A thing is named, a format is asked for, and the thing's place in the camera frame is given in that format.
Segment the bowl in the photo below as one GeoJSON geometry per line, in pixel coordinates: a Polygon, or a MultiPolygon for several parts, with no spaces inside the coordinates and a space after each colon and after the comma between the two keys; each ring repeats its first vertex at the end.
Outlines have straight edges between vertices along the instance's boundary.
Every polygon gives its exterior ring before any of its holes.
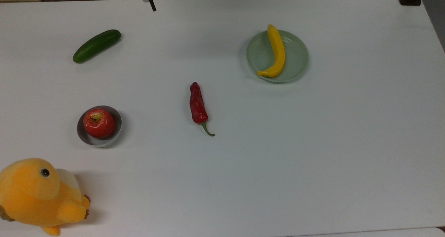
{"type": "Polygon", "coordinates": [[[286,31],[279,30],[278,32],[283,40],[286,58],[283,70],[277,77],[268,78],[256,74],[257,71],[266,70],[274,64],[274,53],[267,31],[263,31],[251,39],[247,48],[247,60],[257,77],[274,83],[291,82],[301,77],[305,72],[309,62],[309,53],[305,44],[297,36],[286,31]]]}
{"type": "Polygon", "coordinates": [[[114,144],[116,142],[116,140],[118,139],[119,134],[121,133],[121,128],[122,128],[122,118],[121,115],[119,114],[119,112],[109,106],[97,106],[97,107],[92,107],[89,110],[85,111],[85,113],[83,113],[83,115],[81,116],[81,118],[79,118],[78,121],[78,135],[79,138],[85,142],[88,145],[92,145],[94,147],[109,147],[112,144],[114,144]],[[109,112],[114,119],[114,131],[113,133],[108,136],[107,138],[94,138],[92,136],[90,136],[86,131],[85,131],[85,127],[83,124],[83,118],[85,117],[85,114],[94,109],[94,108],[101,108],[106,110],[107,112],[109,112]]]}

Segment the yellow banana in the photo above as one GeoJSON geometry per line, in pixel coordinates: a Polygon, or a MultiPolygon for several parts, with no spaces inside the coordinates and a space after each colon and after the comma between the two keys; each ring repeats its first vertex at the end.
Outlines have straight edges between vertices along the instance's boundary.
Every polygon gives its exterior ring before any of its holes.
{"type": "Polygon", "coordinates": [[[256,74],[273,78],[278,76],[283,70],[285,60],[284,45],[280,33],[270,24],[267,26],[267,37],[274,52],[274,64],[264,71],[257,71],[256,74]]]}

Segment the red chili pepper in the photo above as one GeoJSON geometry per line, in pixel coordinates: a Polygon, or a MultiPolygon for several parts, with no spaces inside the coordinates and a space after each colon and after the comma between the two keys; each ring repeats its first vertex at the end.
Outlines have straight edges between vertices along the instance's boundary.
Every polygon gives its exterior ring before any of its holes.
{"type": "Polygon", "coordinates": [[[209,119],[207,113],[205,112],[204,101],[202,100],[201,89],[199,85],[194,82],[190,86],[190,110],[192,111],[192,119],[195,123],[201,125],[205,132],[210,136],[215,136],[215,134],[210,134],[207,131],[207,126],[205,122],[209,119]]]}

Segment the cucumber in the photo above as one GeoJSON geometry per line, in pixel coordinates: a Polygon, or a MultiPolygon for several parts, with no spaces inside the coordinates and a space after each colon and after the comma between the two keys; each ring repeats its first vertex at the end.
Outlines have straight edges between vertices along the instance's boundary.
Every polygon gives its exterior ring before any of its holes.
{"type": "Polygon", "coordinates": [[[89,39],[76,51],[73,56],[73,61],[75,63],[83,63],[115,44],[120,38],[121,33],[118,30],[109,30],[100,33],[89,39]]]}

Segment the stuffed toy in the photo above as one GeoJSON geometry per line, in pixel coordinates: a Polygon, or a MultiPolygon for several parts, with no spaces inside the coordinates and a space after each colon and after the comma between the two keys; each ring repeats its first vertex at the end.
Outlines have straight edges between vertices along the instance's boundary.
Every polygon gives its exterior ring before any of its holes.
{"type": "Polygon", "coordinates": [[[49,162],[25,159],[0,172],[0,216],[39,226],[59,235],[59,225],[83,221],[89,215],[89,198],[81,194],[76,177],[49,162]]]}

